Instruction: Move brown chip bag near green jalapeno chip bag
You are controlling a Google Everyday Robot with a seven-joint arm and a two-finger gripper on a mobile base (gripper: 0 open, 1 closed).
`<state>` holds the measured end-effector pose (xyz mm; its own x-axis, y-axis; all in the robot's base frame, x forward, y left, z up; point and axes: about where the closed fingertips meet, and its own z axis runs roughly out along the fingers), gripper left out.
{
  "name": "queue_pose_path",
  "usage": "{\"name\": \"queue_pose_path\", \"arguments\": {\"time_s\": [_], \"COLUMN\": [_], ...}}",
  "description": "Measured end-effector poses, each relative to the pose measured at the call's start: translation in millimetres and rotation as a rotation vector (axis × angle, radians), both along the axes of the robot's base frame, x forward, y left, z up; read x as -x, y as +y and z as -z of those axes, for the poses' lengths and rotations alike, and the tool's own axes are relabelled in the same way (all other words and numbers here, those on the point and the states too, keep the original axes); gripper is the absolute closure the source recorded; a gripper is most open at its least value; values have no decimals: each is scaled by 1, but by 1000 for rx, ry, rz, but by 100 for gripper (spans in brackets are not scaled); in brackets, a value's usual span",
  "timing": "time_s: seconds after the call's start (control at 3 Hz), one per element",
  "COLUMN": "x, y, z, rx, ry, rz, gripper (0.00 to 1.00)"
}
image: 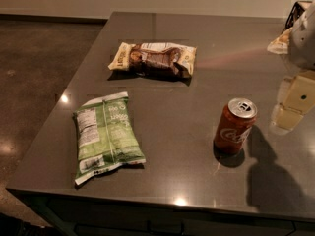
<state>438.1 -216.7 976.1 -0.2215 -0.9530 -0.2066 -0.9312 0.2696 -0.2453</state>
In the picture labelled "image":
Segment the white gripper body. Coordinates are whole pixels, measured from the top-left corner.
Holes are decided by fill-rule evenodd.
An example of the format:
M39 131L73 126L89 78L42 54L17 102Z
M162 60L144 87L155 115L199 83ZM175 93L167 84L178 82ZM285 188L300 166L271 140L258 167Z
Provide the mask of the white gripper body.
M293 24L289 37L289 60L301 69L315 69L315 3Z

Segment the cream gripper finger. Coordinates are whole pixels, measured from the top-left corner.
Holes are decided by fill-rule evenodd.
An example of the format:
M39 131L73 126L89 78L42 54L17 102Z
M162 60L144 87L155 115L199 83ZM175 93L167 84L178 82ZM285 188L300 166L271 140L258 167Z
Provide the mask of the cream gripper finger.
M299 113L285 110L277 104L271 115L270 130L277 135L286 135L291 132L303 119Z
M308 113L315 106L314 71L300 72L293 78L283 100L283 106L302 115Z

